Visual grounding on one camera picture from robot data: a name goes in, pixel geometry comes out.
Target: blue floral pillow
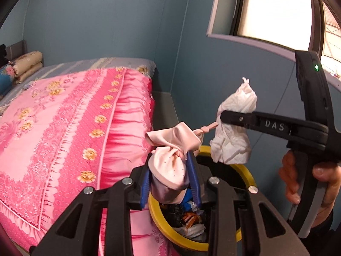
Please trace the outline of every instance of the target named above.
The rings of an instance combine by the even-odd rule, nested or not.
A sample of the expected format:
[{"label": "blue floral pillow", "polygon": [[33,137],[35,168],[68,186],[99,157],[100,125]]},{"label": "blue floral pillow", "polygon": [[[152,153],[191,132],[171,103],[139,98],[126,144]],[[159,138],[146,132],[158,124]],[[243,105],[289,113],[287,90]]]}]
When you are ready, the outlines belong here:
[{"label": "blue floral pillow", "polygon": [[5,96],[12,87],[14,80],[14,70],[11,64],[6,64],[0,68],[0,97]]}]

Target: gray bed sheet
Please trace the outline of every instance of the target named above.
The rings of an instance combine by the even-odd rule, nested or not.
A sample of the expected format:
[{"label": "gray bed sheet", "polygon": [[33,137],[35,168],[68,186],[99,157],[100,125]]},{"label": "gray bed sheet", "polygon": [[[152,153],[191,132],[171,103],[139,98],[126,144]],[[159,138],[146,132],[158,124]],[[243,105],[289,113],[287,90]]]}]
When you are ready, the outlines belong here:
[{"label": "gray bed sheet", "polygon": [[89,69],[110,68],[115,66],[124,66],[131,69],[137,69],[149,78],[152,78],[156,68],[156,65],[153,61],[136,58],[100,58],[47,66],[28,77],[23,83],[16,85],[8,94],[3,97],[3,99],[1,99],[0,107],[10,103],[11,100],[15,98],[16,95],[19,94],[23,89],[27,88],[27,84],[33,80],[52,78],[59,75],[70,74]]}]

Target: bright light from window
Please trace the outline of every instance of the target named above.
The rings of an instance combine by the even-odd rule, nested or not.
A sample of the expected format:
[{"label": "bright light from window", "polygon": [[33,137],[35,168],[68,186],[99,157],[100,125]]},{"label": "bright light from window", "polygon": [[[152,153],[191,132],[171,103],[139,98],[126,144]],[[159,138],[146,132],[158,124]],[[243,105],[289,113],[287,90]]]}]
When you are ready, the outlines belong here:
[{"label": "bright light from window", "polygon": [[341,76],[341,30],[334,16],[324,4],[326,34],[321,63],[323,69],[336,77]]},{"label": "bright light from window", "polygon": [[308,50],[311,0],[244,0],[238,34]]}]

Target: metal screw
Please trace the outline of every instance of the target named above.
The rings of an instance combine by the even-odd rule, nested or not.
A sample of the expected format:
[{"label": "metal screw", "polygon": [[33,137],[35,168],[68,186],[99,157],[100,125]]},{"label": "metal screw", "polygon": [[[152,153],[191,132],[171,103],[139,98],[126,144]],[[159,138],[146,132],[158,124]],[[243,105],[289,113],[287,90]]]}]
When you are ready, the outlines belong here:
[{"label": "metal screw", "polygon": [[122,183],[125,185],[130,185],[132,184],[133,180],[130,177],[126,177],[122,179]]},{"label": "metal screw", "polygon": [[83,191],[86,195],[90,195],[93,193],[93,187],[86,187]]},{"label": "metal screw", "polygon": [[255,195],[258,193],[258,188],[255,186],[249,186],[249,192]]},{"label": "metal screw", "polygon": [[210,181],[211,184],[219,184],[219,182],[220,182],[219,178],[214,177],[214,176],[211,177],[211,178],[209,179],[209,181]]}]

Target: blue wall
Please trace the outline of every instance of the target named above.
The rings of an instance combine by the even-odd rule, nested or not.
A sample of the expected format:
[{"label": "blue wall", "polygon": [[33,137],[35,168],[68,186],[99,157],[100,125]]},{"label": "blue wall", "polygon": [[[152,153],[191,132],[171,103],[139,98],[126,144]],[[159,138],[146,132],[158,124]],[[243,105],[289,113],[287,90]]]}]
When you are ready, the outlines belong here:
[{"label": "blue wall", "polygon": [[187,0],[30,0],[24,38],[46,65],[98,57],[154,60],[170,91]]},{"label": "blue wall", "polygon": [[29,0],[19,0],[0,28],[0,44],[10,46],[23,40],[25,15]]},{"label": "blue wall", "polygon": [[[206,37],[213,0],[189,0],[171,94],[180,121],[192,129],[216,119],[218,106],[243,82],[258,96],[257,111],[304,119],[295,63],[255,47]],[[341,127],[341,93],[331,88],[336,123]],[[205,137],[204,143],[214,132]],[[249,132],[253,152],[247,167],[260,190],[287,216],[290,204],[278,176],[286,141]],[[341,221],[340,199],[335,223]]]}]

